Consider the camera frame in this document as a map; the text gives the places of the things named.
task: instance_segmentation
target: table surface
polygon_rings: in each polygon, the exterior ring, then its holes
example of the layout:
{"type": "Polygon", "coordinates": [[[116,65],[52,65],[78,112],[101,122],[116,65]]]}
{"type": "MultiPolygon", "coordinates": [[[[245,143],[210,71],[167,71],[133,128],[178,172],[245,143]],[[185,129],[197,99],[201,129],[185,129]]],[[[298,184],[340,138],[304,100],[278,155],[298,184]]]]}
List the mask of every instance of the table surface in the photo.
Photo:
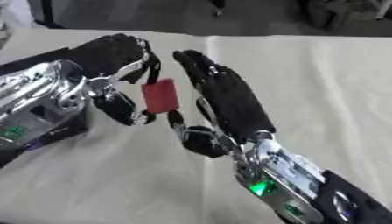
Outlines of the table surface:
{"type": "MultiPolygon", "coordinates": [[[[0,63],[77,46],[116,31],[21,30],[0,63]]],[[[277,139],[391,208],[391,38],[200,38],[125,33],[151,42],[175,79],[181,110],[203,123],[196,93],[172,59],[195,49],[233,68],[277,126],[277,139]]],[[[140,85],[119,88],[144,108],[140,85]]],[[[30,151],[0,171],[0,217],[9,223],[282,223],[238,185],[229,158],[183,149],[160,115],[124,127],[93,110],[85,136],[30,151]]]]}

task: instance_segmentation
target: black base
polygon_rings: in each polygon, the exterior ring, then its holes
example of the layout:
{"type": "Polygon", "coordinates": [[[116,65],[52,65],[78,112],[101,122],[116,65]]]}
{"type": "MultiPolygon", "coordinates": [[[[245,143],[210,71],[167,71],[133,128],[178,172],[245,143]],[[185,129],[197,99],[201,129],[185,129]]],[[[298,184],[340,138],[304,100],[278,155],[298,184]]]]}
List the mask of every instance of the black base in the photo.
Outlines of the black base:
{"type": "Polygon", "coordinates": [[[69,137],[74,137],[88,131],[87,110],[84,108],[78,115],[63,123],[56,129],[52,129],[39,139],[28,143],[24,147],[17,150],[1,150],[0,151],[0,168],[3,168],[10,161],[20,156],[25,151],[36,150],[45,145],[52,144],[69,137]]]}

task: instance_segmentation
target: black glove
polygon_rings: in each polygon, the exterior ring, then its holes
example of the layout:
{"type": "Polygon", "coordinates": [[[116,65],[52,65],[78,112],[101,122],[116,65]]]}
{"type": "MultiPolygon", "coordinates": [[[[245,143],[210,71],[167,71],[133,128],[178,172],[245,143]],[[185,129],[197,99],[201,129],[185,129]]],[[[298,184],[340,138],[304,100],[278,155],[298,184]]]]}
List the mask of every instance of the black glove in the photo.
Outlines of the black glove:
{"type": "MultiPolygon", "coordinates": [[[[122,68],[141,61],[143,64],[139,65],[140,67],[125,74],[120,81],[134,84],[150,69],[148,83],[153,84],[157,82],[160,72],[160,61],[152,52],[148,41],[122,33],[104,36],[80,45],[69,50],[66,58],[80,66],[83,70],[80,75],[88,79],[117,74],[122,68]]],[[[132,118],[138,119],[134,117],[137,112],[136,104],[125,94],[112,91],[108,97],[103,90],[99,92],[103,94],[94,96],[94,105],[108,116],[125,125],[134,124],[132,118]]],[[[140,116],[145,116],[145,123],[150,123],[156,118],[146,110],[138,115],[140,116]]]]}
{"type": "Polygon", "coordinates": [[[196,51],[175,52],[173,57],[208,101],[220,129],[238,144],[244,144],[258,130],[275,132],[252,90],[235,71],[196,51]]]}
{"type": "Polygon", "coordinates": [[[143,54],[135,37],[119,33],[75,47],[67,57],[83,68],[87,78],[94,78],[116,74],[122,67],[140,60],[143,54]]]}

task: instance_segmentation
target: chair leg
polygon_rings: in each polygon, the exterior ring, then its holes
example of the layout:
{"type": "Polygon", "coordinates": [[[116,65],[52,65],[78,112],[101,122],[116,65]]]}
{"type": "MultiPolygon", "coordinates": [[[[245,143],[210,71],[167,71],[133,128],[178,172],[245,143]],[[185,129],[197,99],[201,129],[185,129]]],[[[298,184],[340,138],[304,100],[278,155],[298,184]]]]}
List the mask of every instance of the chair leg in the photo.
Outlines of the chair leg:
{"type": "Polygon", "coordinates": [[[215,6],[216,11],[213,13],[214,17],[219,17],[223,13],[223,9],[226,7],[226,0],[209,0],[213,6],[215,6]]]}
{"type": "Polygon", "coordinates": [[[44,20],[35,20],[39,25],[46,26],[50,29],[66,29],[60,24],[54,22],[52,0],[41,0],[41,8],[44,20]]]}

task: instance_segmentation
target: black fingertip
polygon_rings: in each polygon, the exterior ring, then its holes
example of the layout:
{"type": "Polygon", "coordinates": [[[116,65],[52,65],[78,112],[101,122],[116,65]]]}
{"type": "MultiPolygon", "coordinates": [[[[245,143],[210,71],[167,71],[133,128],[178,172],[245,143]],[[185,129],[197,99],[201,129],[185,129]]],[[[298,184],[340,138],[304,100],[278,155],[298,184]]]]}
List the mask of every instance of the black fingertip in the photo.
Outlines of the black fingertip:
{"type": "Polygon", "coordinates": [[[142,111],[142,115],[146,116],[147,118],[144,124],[153,123],[157,120],[157,115],[150,113],[149,111],[147,111],[147,109],[142,111]]]}
{"type": "Polygon", "coordinates": [[[175,52],[173,53],[173,58],[174,58],[176,61],[182,61],[182,59],[184,58],[184,56],[183,56],[183,53],[182,53],[182,52],[180,52],[180,51],[175,51],[175,52]]]}
{"type": "Polygon", "coordinates": [[[171,110],[167,113],[167,120],[170,126],[173,128],[175,124],[183,124],[184,117],[177,110],[171,110]]]}

